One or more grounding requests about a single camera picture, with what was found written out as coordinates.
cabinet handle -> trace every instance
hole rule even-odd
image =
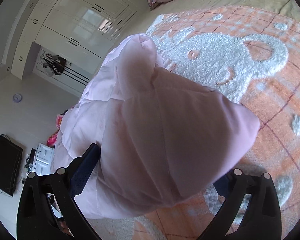
[[[70,42],[72,45],[76,46],[76,47],[78,46],[77,44],[75,44],[75,43],[72,43],[71,41],[69,41],[69,42]]]
[[[102,10],[104,10],[101,6],[97,5],[97,4],[94,4],[95,6],[98,6],[99,8],[101,8]]]
[[[92,6],[92,8],[95,9],[96,11],[102,13],[102,11],[98,10],[97,8],[94,8],[93,6]]]
[[[71,38],[71,37],[70,37],[70,39],[73,40],[73,41],[75,41],[75,42],[77,42],[77,43],[80,43],[79,41],[76,41],[75,39],[73,39],[73,38]]]

